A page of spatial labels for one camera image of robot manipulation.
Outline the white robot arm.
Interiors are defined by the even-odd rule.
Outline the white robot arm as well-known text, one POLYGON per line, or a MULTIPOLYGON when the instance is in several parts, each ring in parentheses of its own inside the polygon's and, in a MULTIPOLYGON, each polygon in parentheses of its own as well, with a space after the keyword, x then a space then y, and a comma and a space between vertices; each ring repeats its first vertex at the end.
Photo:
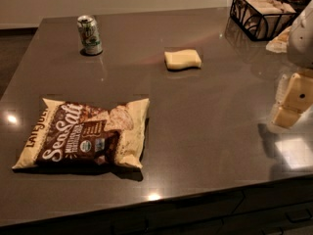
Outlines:
POLYGON ((313 1, 291 25, 287 54, 298 71, 281 77, 271 118, 274 125, 285 129, 313 105, 313 1))

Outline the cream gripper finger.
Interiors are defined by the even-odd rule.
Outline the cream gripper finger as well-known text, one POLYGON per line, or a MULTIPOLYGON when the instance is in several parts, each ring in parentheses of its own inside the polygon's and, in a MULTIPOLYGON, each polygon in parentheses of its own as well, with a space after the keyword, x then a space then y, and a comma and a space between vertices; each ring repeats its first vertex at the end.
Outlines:
POLYGON ((294 73, 284 95, 283 106, 287 109, 304 113, 313 104, 313 78, 294 73))
POLYGON ((282 128, 290 128, 296 124, 300 117, 301 114, 298 112, 278 107, 274 112, 272 122, 282 128))

